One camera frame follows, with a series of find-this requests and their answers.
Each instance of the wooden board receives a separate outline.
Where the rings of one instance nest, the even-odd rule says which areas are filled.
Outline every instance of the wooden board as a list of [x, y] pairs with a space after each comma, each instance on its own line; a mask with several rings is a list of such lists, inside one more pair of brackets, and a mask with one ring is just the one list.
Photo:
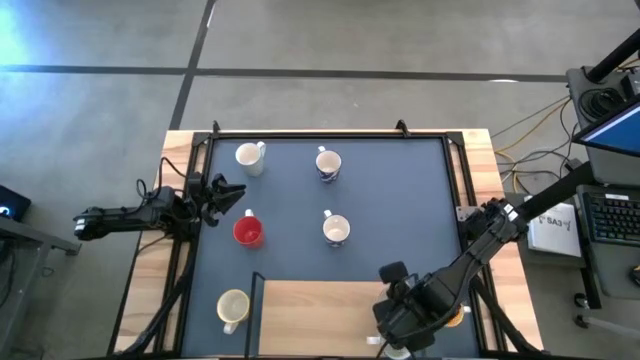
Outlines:
[[260, 355], [376, 356], [371, 307], [385, 289], [378, 282], [267, 281]]
[[[259, 130], [259, 131], [222, 131], [222, 133], [271, 133], [281, 132], [283, 130]], [[292, 133], [304, 132], [353, 132], [354, 130], [284, 130]], [[362, 130], [367, 132], [393, 132], [394, 130]], [[461, 131], [464, 135], [466, 153], [471, 170], [471, 178], [473, 181], [474, 192], [478, 204], [486, 202], [491, 198], [504, 197], [502, 183], [498, 173], [498, 166], [493, 154], [491, 138], [486, 129], [452, 129], [452, 130], [433, 130], [433, 129], [413, 129], [412, 132], [446, 132]], [[187, 166], [189, 152], [191, 150], [191, 139], [194, 131], [169, 131], [165, 138], [165, 145], [162, 156], [173, 161], [180, 170], [184, 171]], [[454, 170], [458, 182], [458, 190], [462, 203], [467, 201], [467, 195], [464, 191], [464, 182], [462, 179], [460, 162], [458, 157], [453, 154]], [[165, 185], [173, 186], [176, 189], [182, 189], [184, 180], [175, 175], [170, 167], [165, 166], [163, 169], [163, 179]], [[170, 247], [166, 246], [165, 250], [156, 249], [154, 252], [143, 253], [138, 257], [129, 296], [126, 299], [126, 305], [123, 313], [122, 323], [120, 326], [117, 345], [115, 351], [123, 350], [130, 344], [149, 323], [153, 314], [157, 310], [164, 288], [164, 279], [166, 277], [166, 269], [170, 255]], [[498, 301], [505, 310], [507, 316], [513, 321], [517, 329], [522, 332], [525, 338], [534, 346], [542, 347], [542, 340], [538, 330], [538, 325], [533, 311], [533, 305], [529, 296], [529, 288], [524, 275], [524, 269], [520, 261], [518, 248], [516, 244], [508, 244], [496, 255], [490, 263], [493, 274]], [[495, 348], [491, 344], [495, 344], [492, 339], [492, 328], [486, 310], [483, 311], [483, 323], [485, 325], [490, 348]], [[175, 321], [170, 322], [168, 333], [173, 334]], [[261, 335], [260, 346], [266, 346], [268, 349], [269, 336], [264, 333]], [[166, 344], [172, 342], [167, 337]]]

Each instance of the monitor screen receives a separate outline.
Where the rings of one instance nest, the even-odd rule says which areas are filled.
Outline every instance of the monitor screen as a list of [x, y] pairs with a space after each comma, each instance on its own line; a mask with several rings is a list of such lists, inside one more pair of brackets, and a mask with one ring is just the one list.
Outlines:
[[631, 106], [589, 126], [576, 138], [586, 146], [640, 156], [640, 102], [633, 101]]

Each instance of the red mug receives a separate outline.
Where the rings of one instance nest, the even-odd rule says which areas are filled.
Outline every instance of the red mug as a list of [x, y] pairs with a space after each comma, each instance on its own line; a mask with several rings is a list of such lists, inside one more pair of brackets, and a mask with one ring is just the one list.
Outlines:
[[264, 242], [262, 223], [253, 215], [251, 209], [247, 209], [244, 212], [244, 217], [233, 225], [233, 237], [237, 242], [249, 248], [262, 246]]

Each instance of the gray floor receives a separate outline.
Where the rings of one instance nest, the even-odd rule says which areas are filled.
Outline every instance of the gray floor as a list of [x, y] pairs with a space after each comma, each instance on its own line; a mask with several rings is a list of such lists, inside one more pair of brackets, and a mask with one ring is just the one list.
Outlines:
[[[0, 3], [0, 64], [186, 67], [205, 0]], [[199, 66], [561, 75], [593, 64], [639, 22], [632, 0], [219, 0]], [[133, 205], [151, 182], [181, 76], [0, 73], [0, 183], [31, 197], [27, 221], [66, 238], [89, 205]], [[196, 77], [182, 129], [506, 127], [564, 96], [560, 83]], [[569, 127], [573, 109], [565, 112]], [[494, 139], [498, 148], [532, 126]], [[565, 140], [557, 116], [509, 153]], [[572, 154], [585, 159], [584, 149]], [[523, 169], [557, 171], [551, 156]], [[523, 177], [536, 192], [552, 176]], [[505, 183], [510, 189], [510, 182]], [[135, 235], [56, 255], [18, 347], [45, 359], [106, 351]], [[638, 343], [571, 321], [577, 270], [525, 264], [545, 347], [640, 357]], [[640, 328], [632, 302], [600, 317]], [[23, 359], [24, 354], [16, 354]]]

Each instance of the keyboard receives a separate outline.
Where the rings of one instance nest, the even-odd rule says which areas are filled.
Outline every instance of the keyboard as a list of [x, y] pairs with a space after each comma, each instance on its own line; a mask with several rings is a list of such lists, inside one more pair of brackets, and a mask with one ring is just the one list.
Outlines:
[[580, 186], [578, 197], [593, 241], [640, 246], [640, 192]]

